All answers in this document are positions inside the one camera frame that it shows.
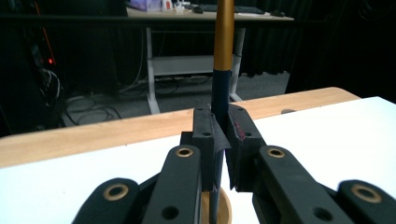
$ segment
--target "floor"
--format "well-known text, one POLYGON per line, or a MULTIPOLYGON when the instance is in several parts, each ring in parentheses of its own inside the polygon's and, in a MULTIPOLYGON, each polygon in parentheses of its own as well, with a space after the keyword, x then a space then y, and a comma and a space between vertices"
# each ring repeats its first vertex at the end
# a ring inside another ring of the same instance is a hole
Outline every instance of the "floor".
MULTIPOLYGON (((250 100, 285 93, 290 74, 263 73, 254 77, 239 77, 236 93, 250 100)), ((62 114, 66 126, 91 124, 113 119, 150 115, 147 102, 147 81, 135 84, 118 95, 80 95, 66 100, 62 114)), ((210 76, 163 78, 156 80, 156 98, 162 113, 210 104, 210 76)))

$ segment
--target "desk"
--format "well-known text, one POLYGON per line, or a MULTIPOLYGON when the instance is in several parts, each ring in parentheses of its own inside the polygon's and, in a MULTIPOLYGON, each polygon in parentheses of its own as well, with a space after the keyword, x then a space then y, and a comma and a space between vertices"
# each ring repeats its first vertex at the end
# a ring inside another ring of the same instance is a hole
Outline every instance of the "desk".
MULTIPOLYGON (((347 91, 328 88, 237 102, 235 104, 243 106, 253 119, 261 119, 279 115, 284 109, 304 110, 356 99, 359 99, 359 97, 347 91)), ((27 220, 32 214, 35 214, 34 217, 32 217, 36 218, 35 222, 41 221, 40 223, 43 223, 43 220, 40 219, 42 216, 44 216, 44 218, 48 218, 47 220, 50 220, 50 223, 68 222, 66 220, 73 218, 77 212, 76 209, 80 207, 90 192, 92 192, 92 190, 101 183, 103 178, 114 178, 114 175, 129 176, 128 174, 131 173, 130 169, 119 166, 115 167, 113 162, 116 161, 118 165, 126 163, 140 167, 138 164, 139 162, 142 163, 143 161, 143 163, 146 163, 142 158, 151 158, 152 160, 153 157, 161 158, 161 156, 163 156, 164 153, 166 154, 166 151, 170 149, 165 147, 166 144, 168 144, 166 143, 167 139, 172 138, 172 142, 177 142, 178 137, 176 135, 179 135, 181 131, 191 130, 191 121, 192 110, 189 109, 135 119, 124 119, 80 127, 45 131, 42 133, 28 133, 4 137, 0 139, 0 166, 4 167, 0 170, 2 171, 0 172, 2 176, 0 182, 4 181, 6 184, 3 185, 3 187, 0 187, 0 189, 13 189, 14 191, 18 191, 19 188, 23 188, 21 190, 26 192, 23 193, 24 196, 21 196, 19 200, 27 200, 31 197, 29 195, 31 195, 32 191, 26 189, 29 189, 29 183, 32 181, 31 185, 33 185, 35 199, 31 199, 33 201, 29 201, 24 204, 6 201, 6 204, 3 204, 3 206, 6 207, 3 212, 8 214, 8 217, 11 217, 11 219, 16 223, 23 223, 23 221, 32 223, 31 219, 27 220), (156 142, 156 144, 155 146, 150 145, 150 147, 148 147, 147 143, 149 142, 156 142), (145 155, 139 158, 118 156, 116 160, 110 159, 111 161, 108 161, 111 155, 114 156, 112 151, 119 152, 122 150, 123 153, 128 153, 130 148, 124 147, 124 145, 131 144, 134 144, 135 148, 138 148, 139 151, 143 151, 145 155), (99 150, 110 147, 111 149, 108 150, 99 150), (153 153, 153 151, 150 150, 154 148, 158 148, 157 153, 153 153), (78 158, 82 157, 84 158, 83 160, 78 159, 78 161, 74 161, 76 158, 75 156, 66 157, 78 153, 80 153, 78 158), (105 156, 102 156, 102 158, 105 158, 104 160, 101 160, 103 163, 100 163, 99 165, 88 165, 92 161, 97 161, 96 156, 93 155, 97 153, 106 154, 105 156), (40 166, 39 164, 43 163, 46 168, 44 169, 44 172, 41 173, 39 171, 42 166, 37 169, 37 165, 40 166), (118 170, 117 173, 107 173, 110 167, 118 170), (5 175, 7 171, 11 171, 13 175, 5 175), (53 179, 59 179, 59 175, 61 176, 61 180, 57 180, 55 181, 56 183, 53 183, 53 179), (16 178, 23 179, 22 186, 15 186, 16 178), (85 183, 84 187, 77 184, 77 186, 69 188, 71 186, 71 180, 78 183, 81 182, 81 184, 83 182, 89 183, 85 183), (48 185, 46 184, 46 181, 49 181, 52 184, 48 185), (41 195, 50 195, 50 199, 45 199, 43 198, 45 196, 41 195), (24 211, 26 206, 29 207, 30 214, 29 216, 26 215, 27 217, 21 216, 20 211, 12 209, 18 207, 24 211)), ((155 169, 161 169, 162 165, 162 163, 156 162, 156 164, 151 164, 150 166, 154 166, 155 169)), ((139 183, 144 178, 142 175, 136 176, 136 174, 134 174, 133 178, 139 183)), ((249 203, 251 206, 251 197, 249 195, 245 196, 249 198, 246 203, 249 203)))
MULTIPOLYGON (((173 12, 143 12, 132 8, 127 8, 128 17, 142 19, 152 18, 160 20, 193 20, 193 21, 214 21, 216 19, 216 13, 204 12, 204 14, 196 14, 191 10, 184 10, 182 14, 176 14, 173 12)), ((236 21, 292 21, 292 18, 279 18, 269 15, 248 15, 236 13, 234 15, 236 21)), ((237 27, 236 33, 236 45, 233 52, 233 71, 230 84, 230 97, 234 101, 242 101, 242 99, 236 94, 236 86, 239 76, 239 68, 242 60, 242 49, 245 39, 245 28, 237 27)), ((213 56, 183 56, 183 57, 153 57, 152 55, 152 43, 151 43, 152 28, 148 27, 146 31, 147 37, 147 54, 148 54, 148 105, 151 114, 160 113, 157 99, 155 97, 155 85, 154 77, 165 76, 165 75, 178 75, 178 74, 199 74, 199 73, 211 73, 213 71, 213 56)))
MULTIPOLYGON (((347 91, 314 91, 235 102, 253 119, 279 115, 284 109, 303 110, 359 99, 347 91)), ((43 161, 99 149, 124 146, 192 130, 192 109, 132 119, 70 127, 0 139, 0 167, 43 161)))

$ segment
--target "wire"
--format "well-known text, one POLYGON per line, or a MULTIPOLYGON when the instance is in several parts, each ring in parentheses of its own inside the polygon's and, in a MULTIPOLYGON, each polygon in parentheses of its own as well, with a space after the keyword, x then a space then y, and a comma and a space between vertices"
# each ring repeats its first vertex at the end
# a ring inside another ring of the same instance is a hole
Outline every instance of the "wire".
POLYGON ((113 106, 109 106, 109 105, 98 105, 96 103, 96 101, 92 99, 92 96, 91 97, 77 96, 77 97, 73 97, 73 98, 66 100, 66 102, 68 102, 68 104, 66 104, 66 107, 64 108, 64 114, 67 116, 67 118, 74 125, 77 125, 77 126, 80 124, 87 123, 87 122, 83 122, 84 119, 92 118, 97 115, 104 114, 106 116, 103 119, 96 120, 95 122, 113 120, 115 117, 113 116, 113 114, 111 114, 109 112, 109 110, 112 111, 114 114, 116 114, 118 119, 122 119, 120 113, 118 112, 118 110, 116 108, 114 108, 113 106), (74 109, 74 110, 69 109, 71 105, 76 104, 76 102, 81 101, 81 100, 88 100, 90 103, 88 104, 88 106, 85 106, 85 108, 83 108, 83 109, 74 109), (71 116, 71 113, 74 113, 74 114, 82 113, 83 115, 80 115, 77 120, 74 120, 71 116))
POLYGON ((212 78, 212 76, 207 76, 204 81, 201 81, 201 80, 200 81, 189 81, 189 82, 184 82, 184 83, 190 83, 190 84, 193 84, 193 85, 202 85, 202 84, 205 84, 207 81, 209 81, 211 78, 212 78))
POLYGON ((141 46, 140 46, 140 65, 139 65, 139 70, 137 71, 137 76, 136 76, 136 78, 134 79, 134 81, 132 82, 132 84, 131 85, 129 85, 128 87, 126 87, 126 88, 124 88, 124 89, 121 89, 121 90, 119 90, 119 92, 125 92, 125 91, 128 91, 128 90, 130 90, 130 89, 132 89, 132 88, 134 88, 136 85, 136 82, 137 82, 137 80, 139 80, 139 78, 140 78, 140 76, 141 76, 141 73, 142 73, 142 66, 143 66, 143 48, 144 48, 144 37, 143 37, 143 31, 142 32, 140 32, 140 40, 141 40, 141 46))
POLYGON ((149 77, 146 77, 141 82, 138 82, 134 85, 133 88, 129 89, 128 91, 120 92, 121 96, 138 96, 143 93, 146 93, 148 89, 148 80, 149 77))
POLYGON ((38 70, 41 75, 42 87, 39 88, 41 94, 43 95, 46 106, 51 107, 55 101, 58 100, 61 94, 61 80, 56 76, 56 74, 49 69, 41 68, 38 70))
POLYGON ((367 21, 379 20, 396 10, 396 1, 361 0, 358 11, 361 18, 367 21))
POLYGON ((160 86, 164 87, 164 88, 168 88, 168 87, 172 87, 175 86, 175 88, 169 92, 159 92, 158 88, 155 89, 155 93, 158 95, 170 95, 175 93, 178 90, 179 87, 179 82, 177 80, 175 80, 174 77, 172 77, 170 80, 165 80, 165 81, 161 81, 161 82, 157 82, 160 86))
POLYGON ((168 31, 168 28, 166 28, 165 31, 163 32, 163 42, 161 43, 160 52, 158 52, 158 57, 161 57, 161 54, 163 53, 163 44, 165 43, 165 37, 166 37, 167 31, 168 31))

